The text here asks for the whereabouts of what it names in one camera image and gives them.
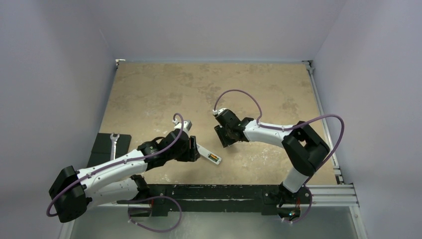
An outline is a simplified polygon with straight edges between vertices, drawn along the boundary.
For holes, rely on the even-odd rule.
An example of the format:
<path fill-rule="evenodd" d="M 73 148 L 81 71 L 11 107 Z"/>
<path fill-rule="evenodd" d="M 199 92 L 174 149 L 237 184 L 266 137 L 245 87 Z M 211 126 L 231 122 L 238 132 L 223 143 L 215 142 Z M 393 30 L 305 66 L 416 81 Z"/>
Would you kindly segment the white remote control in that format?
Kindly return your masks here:
<path fill-rule="evenodd" d="M 202 157 L 204 157 L 204 158 L 206 158 L 206 159 L 210 160 L 211 162 L 213 162 L 213 163 L 214 163 L 214 164 L 216 164 L 216 165 L 219 165 L 219 164 L 220 164 L 220 162 L 221 162 L 221 157 L 219 157 L 218 155 L 216 155 L 216 154 L 212 153 L 211 151 L 207 150 L 207 149 L 206 149 L 206 148 L 204 148 L 203 146 L 201 146 L 201 145 L 199 145 L 199 144 L 197 144 L 197 145 L 198 145 L 198 151 L 199 151 L 199 153 L 200 153 L 200 156 L 202 156 Z M 217 161 L 217 162 L 213 161 L 213 159 L 209 157 L 209 155 L 210 155 L 210 154 L 214 154 L 214 155 L 216 155 L 217 157 L 219 157 L 219 161 Z"/>

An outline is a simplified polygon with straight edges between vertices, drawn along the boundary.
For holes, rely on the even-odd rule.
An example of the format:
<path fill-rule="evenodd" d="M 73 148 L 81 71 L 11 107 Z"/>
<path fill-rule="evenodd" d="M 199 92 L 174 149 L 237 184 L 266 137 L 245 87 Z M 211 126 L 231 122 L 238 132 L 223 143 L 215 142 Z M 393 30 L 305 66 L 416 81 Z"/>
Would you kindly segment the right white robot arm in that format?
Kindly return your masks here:
<path fill-rule="evenodd" d="M 223 147 L 236 142 L 261 142 L 285 150 L 293 168 L 281 183 L 280 198 L 287 203 L 299 196 L 299 189 L 311 178 L 328 156 L 325 141 L 306 124 L 275 125 L 259 123 L 254 118 L 240 120 L 226 108 L 213 111 L 218 125 L 214 127 Z"/>

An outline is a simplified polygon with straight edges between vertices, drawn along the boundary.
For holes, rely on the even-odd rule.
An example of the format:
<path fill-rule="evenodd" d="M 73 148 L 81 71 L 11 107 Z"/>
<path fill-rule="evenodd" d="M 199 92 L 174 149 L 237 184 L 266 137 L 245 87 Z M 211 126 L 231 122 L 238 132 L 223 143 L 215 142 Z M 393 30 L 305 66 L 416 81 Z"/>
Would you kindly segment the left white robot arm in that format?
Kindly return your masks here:
<path fill-rule="evenodd" d="M 115 160 L 80 170 L 65 167 L 48 191 L 52 201 L 46 214 L 67 223 L 104 203 L 131 200 L 144 203 L 148 190 L 141 173 L 170 160 L 195 162 L 199 157 L 196 137 L 177 128 L 166 137 L 146 141 Z"/>

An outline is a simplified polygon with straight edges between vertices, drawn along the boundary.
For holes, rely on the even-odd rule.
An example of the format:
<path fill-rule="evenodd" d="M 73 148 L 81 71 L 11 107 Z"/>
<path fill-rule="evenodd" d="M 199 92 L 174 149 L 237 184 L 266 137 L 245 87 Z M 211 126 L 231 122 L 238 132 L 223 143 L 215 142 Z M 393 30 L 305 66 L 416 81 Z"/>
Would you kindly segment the silver wrench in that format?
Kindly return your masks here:
<path fill-rule="evenodd" d="M 110 150 L 110 161 L 115 160 L 115 154 L 116 154 L 116 145 L 117 145 L 117 141 L 120 137 L 120 134 L 117 133 L 112 133 L 110 135 L 110 141 L 111 141 L 111 150 Z"/>

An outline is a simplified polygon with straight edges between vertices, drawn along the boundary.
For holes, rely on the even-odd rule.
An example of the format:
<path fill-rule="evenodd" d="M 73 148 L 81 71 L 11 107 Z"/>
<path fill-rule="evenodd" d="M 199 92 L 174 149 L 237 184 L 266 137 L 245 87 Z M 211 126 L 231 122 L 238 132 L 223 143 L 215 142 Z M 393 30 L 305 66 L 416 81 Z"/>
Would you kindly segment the black foam tool tray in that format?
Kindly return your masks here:
<path fill-rule="evenodd" d="M 87 167 L 94 167 L 106 163 L 110 160 L 111 154 L 111 133 L 98 133 L 95 139 Z M 121 134 L 116 143 L 115 157 L 127 154 L 131 142 L 130 134 Z"/>

